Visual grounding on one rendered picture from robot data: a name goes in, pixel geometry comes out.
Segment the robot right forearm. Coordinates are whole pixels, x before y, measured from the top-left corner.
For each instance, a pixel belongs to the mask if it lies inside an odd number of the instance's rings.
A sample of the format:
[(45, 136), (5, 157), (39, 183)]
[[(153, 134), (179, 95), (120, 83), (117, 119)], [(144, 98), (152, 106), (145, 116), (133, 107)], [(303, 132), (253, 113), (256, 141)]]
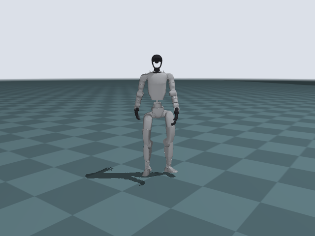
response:
[[(137, 92), (137, 93), (138, 93), (138, 92)], [(137, 95), (137, 93), (136, 93), (136, 95)], [(136, 96), (136, 101), (135, 101), (134, 109), (140, 107), (141, 100), (142, 100), (141, 97)]]

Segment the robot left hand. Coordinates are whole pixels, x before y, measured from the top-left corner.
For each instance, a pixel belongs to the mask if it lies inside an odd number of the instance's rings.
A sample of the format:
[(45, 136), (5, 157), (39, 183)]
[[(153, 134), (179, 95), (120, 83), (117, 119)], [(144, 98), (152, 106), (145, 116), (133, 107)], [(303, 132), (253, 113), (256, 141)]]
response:
[(171, 125), (175, 125), (175, 124), (176, 124), (176, 120), (178, 119), (178, 114), (179, 114), (178, 110), (179, 110), (179, 108), (176, 107), (176, 108), (175, 108), (175, 112), (174, 112), (175, 118), (173, 119), (173, 120), (175, 120), (175, 121), (174, 121), (173, 123), (171, 123)]

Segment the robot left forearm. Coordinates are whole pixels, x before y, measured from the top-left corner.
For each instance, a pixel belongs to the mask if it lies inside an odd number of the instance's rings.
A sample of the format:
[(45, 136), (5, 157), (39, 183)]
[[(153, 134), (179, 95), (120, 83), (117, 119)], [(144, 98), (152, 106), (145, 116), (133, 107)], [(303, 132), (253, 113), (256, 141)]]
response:
[[(171, 98), (171, 100), (172, 100), (172, 104), (173, 104), (174, 111), (175, 111), (175, 108), (176, 108), (176, 107), (179, 108), (177, 93), (176, 93), (176, 96), (173, 96), (173, 97)], [(180, 110), (180, 108), (179, 108), (179, 110)], [(179, 110), (178, 110), (178, 112), (179, 112)]]

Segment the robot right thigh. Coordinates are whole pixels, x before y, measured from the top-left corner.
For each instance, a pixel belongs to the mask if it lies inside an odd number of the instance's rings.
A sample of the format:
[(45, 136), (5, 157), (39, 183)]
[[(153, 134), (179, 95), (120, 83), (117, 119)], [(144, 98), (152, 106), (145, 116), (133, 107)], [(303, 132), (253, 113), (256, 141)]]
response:
[(152, 128), (152, 121), (153, 121), (153, 113), (148, 112), (143, 117), (143, 142), (144, 145), (147, 145), (148, 148), (151, 148), (153, 145), (153, 141), (150, 140), (151, 137), (151, 128)]

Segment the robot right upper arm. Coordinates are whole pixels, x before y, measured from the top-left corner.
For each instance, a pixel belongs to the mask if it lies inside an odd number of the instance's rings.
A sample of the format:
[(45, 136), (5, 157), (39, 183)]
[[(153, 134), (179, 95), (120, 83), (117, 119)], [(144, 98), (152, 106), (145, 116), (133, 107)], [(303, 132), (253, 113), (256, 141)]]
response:
[(145, 86), (145, 81), (147, 80), (147, 76), (148, 74), (142, 74), (140, 77), (139, 85), (138, 85), (138, 93), (137, 93), (138, 97), (143, 97), (144, 95), (143, 89)]

